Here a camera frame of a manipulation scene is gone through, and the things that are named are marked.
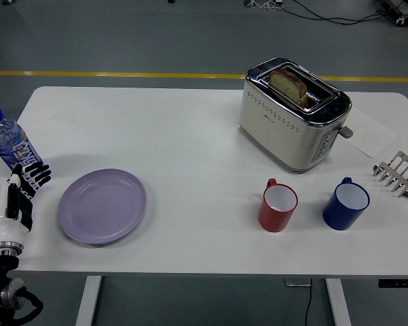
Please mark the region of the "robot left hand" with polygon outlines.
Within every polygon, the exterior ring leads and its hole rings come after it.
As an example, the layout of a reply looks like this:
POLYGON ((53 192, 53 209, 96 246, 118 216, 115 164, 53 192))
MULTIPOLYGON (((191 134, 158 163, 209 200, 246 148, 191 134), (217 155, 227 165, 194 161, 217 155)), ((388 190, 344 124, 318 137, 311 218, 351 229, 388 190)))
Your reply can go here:
POLYGON ((43 162, 14 167, 0 193, 0 250, 22 250, 33 225, 33 199, 49 180, 51 170, 43 162))

